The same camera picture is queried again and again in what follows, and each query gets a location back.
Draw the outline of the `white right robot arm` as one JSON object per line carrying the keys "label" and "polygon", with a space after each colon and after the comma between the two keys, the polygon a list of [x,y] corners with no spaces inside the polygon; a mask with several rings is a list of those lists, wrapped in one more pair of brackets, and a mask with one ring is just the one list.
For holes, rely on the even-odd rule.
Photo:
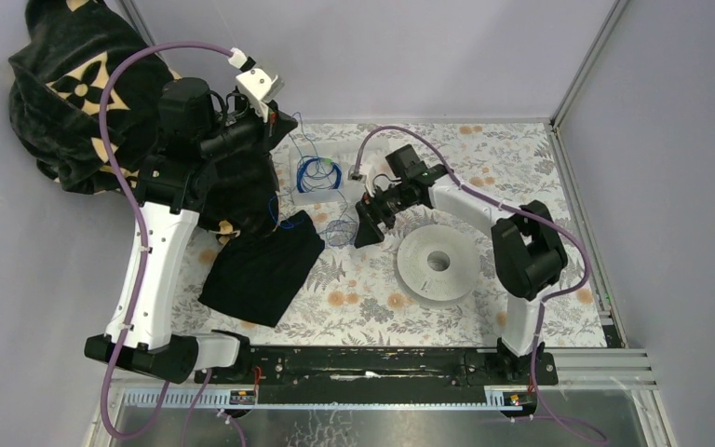
{"label": "white right robot arm", "polygon": [[540,345],[535,338],[540,304],[568,264],[547,206],[535,200],[515,209],[481,198],[461,185],[445,164],[427,166],[411,145],[397,149],[386,160],[398,180],[385,189],[367,190],[357,201],[355,246],[382,242],[397,214],[415,206],[449,213],[487,235],[495,274],[510,295],[506,330],[499,339],[504,352],[496,360],[496,369],[506,382],[522,382],[533,372],[531,354]]}

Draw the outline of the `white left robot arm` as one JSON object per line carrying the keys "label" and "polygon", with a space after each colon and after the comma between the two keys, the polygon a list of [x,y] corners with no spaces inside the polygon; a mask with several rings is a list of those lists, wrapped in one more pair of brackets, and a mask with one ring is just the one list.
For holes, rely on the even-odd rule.
{"label": "white left robot arm", "polygon": [[276,102],[267,103],[268,115],[262,116],[247,94],[234,89],[228,97],[233,110],[194,77],[163,87],[156,147],[131,189],[141,215],[127,276],[105,332],[85,342],[87,358],[173,384],[207,368],[231,383],[249,376],[247,338],[230,332],[179,335],[171,329],[185,248],[225,163],[241,154],[269,162],[271,151],[298,126]]}

